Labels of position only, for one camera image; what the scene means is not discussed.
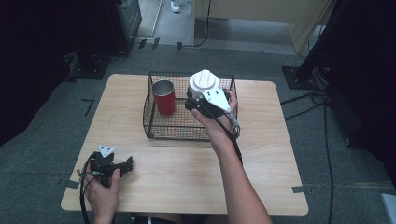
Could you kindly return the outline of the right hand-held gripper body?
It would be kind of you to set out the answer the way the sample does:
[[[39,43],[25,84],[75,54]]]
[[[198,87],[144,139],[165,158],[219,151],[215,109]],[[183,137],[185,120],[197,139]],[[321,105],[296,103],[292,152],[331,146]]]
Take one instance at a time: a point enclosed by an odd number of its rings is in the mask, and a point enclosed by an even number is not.
[[[230,95],[222,88],[214,88],[211,90],[203,91],[203,98],[188,99],[185,102],[185,108],[189,111],[193,109],[198,110],[202,115],[207,118],[217,118],[222,116],[225,112],[230,112],[231,107],[229,104]]]

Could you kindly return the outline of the black curtain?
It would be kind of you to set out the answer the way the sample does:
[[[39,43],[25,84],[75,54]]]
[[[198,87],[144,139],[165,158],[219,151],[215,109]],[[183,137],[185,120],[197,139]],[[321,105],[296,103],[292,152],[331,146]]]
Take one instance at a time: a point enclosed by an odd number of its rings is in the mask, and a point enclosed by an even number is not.
[[[396,0],[336,0],[318,54],[352,113],[346,130],[396,181]]]
[[[0,146],[24,132],[69,75],[80,0],[0,0]]]

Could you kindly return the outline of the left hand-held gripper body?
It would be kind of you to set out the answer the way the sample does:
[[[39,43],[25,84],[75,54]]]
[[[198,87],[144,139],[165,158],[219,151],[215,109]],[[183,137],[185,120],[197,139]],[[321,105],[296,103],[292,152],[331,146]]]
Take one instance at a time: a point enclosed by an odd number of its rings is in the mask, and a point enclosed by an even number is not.
[[[114,163],[114,147],[106,147],[99,145],[97,151],[92,153],[89,159],[91,172],[95,177],[100,178],[100,182],[104,187],[109,188],[111,184],[110,178],[116,169],[120,170],[120,174],[125,173],[124,163]]]

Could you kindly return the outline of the person's right hand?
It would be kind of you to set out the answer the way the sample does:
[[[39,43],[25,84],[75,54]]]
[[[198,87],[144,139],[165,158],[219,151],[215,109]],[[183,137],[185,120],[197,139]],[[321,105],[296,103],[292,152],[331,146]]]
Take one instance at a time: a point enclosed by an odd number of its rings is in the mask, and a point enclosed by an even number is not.
[[[202,115],[196,109],[193,109],[191,113],[206,128],[211,145],[216,152],[234,151],[232,140],[226,133],[226,130],[230,131],[233,128],[228,114],[217,117],[218,121],[215,121]]]

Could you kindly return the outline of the black stand pole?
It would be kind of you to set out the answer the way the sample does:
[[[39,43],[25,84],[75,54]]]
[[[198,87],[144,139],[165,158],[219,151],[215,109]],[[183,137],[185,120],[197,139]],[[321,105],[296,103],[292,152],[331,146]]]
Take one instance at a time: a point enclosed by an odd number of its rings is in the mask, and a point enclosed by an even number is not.
[[[331,38],[335,37],[336,30],[338,29],[343,4],[344,0],[335,0],[326,28],[323,30],[314,47],[308,53],[304,62],[300,66],[300,68],[304,69],[306,72],[311,72],[316,66],[330,60],[329,53],[332,48],[330,46],[330,42]]]

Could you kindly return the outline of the person's leg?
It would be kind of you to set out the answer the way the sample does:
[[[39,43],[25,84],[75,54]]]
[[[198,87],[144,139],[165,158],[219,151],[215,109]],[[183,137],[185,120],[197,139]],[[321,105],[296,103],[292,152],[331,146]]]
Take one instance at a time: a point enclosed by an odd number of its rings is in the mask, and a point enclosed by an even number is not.
[[[226,215],[134,214],[132,224],[229,224]]]

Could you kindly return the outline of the light wooden cabinet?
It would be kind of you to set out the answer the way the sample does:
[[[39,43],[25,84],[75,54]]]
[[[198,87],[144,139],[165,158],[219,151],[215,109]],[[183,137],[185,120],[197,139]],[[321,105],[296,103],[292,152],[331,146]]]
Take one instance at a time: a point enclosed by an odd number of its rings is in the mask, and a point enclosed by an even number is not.
[[[191,0],[192,26],[198,17],[287,24],[291,43],[302,53],[336,0]]]

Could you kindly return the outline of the dark equipment cabinet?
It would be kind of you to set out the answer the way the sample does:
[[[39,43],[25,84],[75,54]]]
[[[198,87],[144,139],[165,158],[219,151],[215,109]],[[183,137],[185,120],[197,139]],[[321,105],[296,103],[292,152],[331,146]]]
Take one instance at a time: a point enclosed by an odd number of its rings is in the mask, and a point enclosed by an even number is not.
[[[111,53],[127,53],[142,21],[138,0],[106,0]]]

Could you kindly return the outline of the black wire basket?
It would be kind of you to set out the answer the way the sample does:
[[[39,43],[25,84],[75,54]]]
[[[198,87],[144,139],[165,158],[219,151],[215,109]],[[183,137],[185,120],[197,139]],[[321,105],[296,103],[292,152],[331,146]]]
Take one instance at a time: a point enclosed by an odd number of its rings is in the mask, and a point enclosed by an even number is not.
[[[143,112],[143,127],[147,137],[151,139],[191,141],[206,141],[208,139],[205,127],[196,121],[191,112],[185,108],[189,79],[192,75],[165,72],[152,72],[148,75],[148,93]],[[218,88],[224,89],[229,95],[236,92],[234,76],[218,75],[217,77],[219,79]],[[160,114],[151,92],[151,86],[156,81],[163,79],[170,80],[175,88],[176,111],[171,116]],[[238,137],[240,125],[237,121],[237,111],[231,109],[230,112],[225,112],[224,114],[228,114],[232,122],[232,137]]]

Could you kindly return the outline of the white flat object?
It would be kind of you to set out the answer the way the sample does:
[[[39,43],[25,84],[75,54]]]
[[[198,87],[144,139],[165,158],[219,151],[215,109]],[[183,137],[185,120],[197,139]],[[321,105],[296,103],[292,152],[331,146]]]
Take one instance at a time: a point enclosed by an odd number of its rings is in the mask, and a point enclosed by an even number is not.
[[[387,213],[389,223],[396,224],[396,195],[382,193],[381,200]]]

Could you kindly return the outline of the black stand base plate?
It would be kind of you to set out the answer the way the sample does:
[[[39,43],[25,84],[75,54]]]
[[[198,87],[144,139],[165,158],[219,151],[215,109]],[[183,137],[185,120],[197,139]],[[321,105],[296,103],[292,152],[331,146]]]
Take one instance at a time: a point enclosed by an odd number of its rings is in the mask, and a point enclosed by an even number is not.
[[[295,66],[283,66],[283,75],[288,87],[295,90],[318,90],[319,84],[314,72],[306,72],[304,69]]]
[[[73,65],[69,77],[82,79],[102,79],[107,65],[97,63],[90,55],[78,55],[77,62]]]

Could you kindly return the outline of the person's left hand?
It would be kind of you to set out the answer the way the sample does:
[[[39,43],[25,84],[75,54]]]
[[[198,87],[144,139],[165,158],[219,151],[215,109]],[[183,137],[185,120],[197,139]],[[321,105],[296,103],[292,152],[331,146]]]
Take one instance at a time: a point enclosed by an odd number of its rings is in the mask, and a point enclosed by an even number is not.
[[[84,180],[85,197],[94,212],[94,220],[96,216],[114,216],[119,204],[120,170],[114,171],[109,188],[104,187],[91,174],[90,166],[87,167],[87,172]]]

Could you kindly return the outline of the red metal cup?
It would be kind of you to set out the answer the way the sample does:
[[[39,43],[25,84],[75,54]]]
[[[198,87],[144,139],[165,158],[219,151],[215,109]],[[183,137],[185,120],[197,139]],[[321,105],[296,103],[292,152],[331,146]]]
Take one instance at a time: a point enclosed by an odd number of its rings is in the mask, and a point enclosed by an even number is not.
[[[159,80],[151,86],[154,101],[161,115],[171,116],[176,111],[174,84],[170,80]]]

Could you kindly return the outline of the white cup with lid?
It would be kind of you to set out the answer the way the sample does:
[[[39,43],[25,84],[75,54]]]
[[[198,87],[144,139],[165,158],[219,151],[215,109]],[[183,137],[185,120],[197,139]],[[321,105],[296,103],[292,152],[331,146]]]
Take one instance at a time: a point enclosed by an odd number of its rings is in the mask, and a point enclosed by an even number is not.
[[[219,86],[219,79],[207,69],[193,74],[189,79],[189,90],[194,99],[203,98],[203,91]]]

